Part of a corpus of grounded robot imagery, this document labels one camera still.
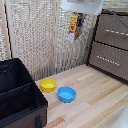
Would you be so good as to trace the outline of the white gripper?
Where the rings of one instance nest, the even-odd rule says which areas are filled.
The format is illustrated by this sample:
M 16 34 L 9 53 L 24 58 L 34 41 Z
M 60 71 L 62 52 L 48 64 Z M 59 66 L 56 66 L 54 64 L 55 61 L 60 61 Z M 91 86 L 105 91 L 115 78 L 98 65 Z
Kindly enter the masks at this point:
M 80 13 L 79 27 L 84 23 L 84 14 L 99 15 L 103 8 L 104 0 L 62 0 L 61 8 L 64 11 Z

